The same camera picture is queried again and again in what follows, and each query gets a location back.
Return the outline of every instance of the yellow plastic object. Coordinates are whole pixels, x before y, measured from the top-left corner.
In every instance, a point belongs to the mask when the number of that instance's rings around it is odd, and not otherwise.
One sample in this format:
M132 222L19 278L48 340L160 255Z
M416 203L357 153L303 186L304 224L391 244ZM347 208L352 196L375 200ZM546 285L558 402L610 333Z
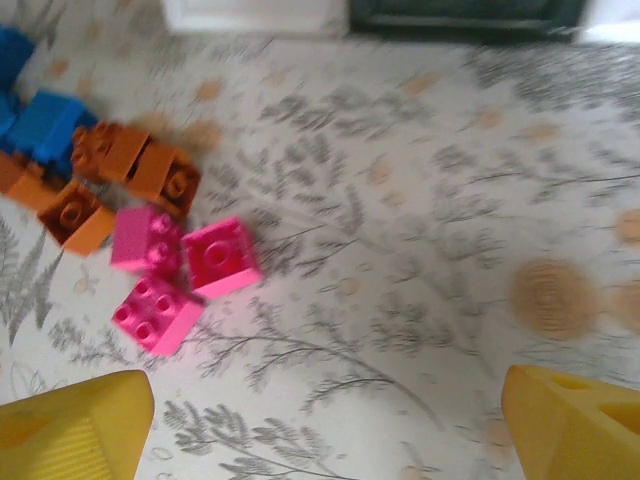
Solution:
M131 480L152 419L139 370L0 406L0 479Z
M512 366L502 411L528 480L640 479L640 392Z

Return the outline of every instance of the fern pattern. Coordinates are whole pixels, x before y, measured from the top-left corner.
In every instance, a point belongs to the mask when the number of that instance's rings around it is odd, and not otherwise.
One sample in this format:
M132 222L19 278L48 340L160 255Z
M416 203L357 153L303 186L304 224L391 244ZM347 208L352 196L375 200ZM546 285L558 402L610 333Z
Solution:
M109 252L61 253L0 199L0 403L142 369L140 478L521 480L510 365L638 388L616 302L640 274L637 51L213 40L167 35L155 0L5 3L39 42L16 90L207 145L187 229L238 215L265 279L149 355L111 322L132 280ZM596 330L525 328L510 288L539 258L582 270Z

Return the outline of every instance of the floor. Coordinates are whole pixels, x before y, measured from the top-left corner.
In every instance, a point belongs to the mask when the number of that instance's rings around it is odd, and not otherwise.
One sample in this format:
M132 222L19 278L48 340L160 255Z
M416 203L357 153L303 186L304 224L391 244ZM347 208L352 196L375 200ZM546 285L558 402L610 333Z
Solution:
M60 257L1 200L0 402L144 369L141 479L522 479L510 365L640 386L638 52L171 38L152 0L18 3L0 18L42 41L20 92L194 153L189 228L241 216L267 279L152 357L111 326L135 279L109 248Z

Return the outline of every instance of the pink lego brick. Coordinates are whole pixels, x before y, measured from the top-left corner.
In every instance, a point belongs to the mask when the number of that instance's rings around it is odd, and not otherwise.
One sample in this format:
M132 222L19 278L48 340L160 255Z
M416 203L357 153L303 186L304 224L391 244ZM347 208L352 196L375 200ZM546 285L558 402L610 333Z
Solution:
M152 206L118 211L111 266L169 277L182 266L182 228Z
M147 352L171 356L204 307L155 275L141 278L113 314L113 321Z
M249 230L236 217L182 237L193 290L216 298L262 280Z

